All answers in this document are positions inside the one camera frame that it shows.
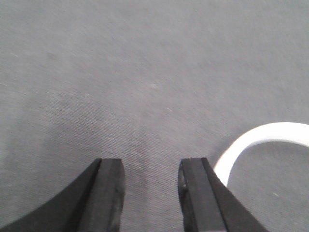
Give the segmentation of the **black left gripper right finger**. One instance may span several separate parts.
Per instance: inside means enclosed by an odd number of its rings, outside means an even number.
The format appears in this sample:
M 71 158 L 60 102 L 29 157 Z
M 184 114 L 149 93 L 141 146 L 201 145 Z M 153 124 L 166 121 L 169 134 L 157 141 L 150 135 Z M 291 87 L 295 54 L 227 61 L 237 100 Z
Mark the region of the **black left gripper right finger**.
M 223 185 L 206 158 L 181 160 L 178 195 L 186 232 L 267 231 Z

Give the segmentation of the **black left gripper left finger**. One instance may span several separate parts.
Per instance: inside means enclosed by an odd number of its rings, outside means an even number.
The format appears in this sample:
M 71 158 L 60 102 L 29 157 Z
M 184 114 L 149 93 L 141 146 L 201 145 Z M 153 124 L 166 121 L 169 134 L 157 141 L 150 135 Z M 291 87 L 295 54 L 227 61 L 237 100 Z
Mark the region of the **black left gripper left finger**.
M 51 200 L 2 232 L 118 232 L 125 195 L 121 159 L 95 159 Z

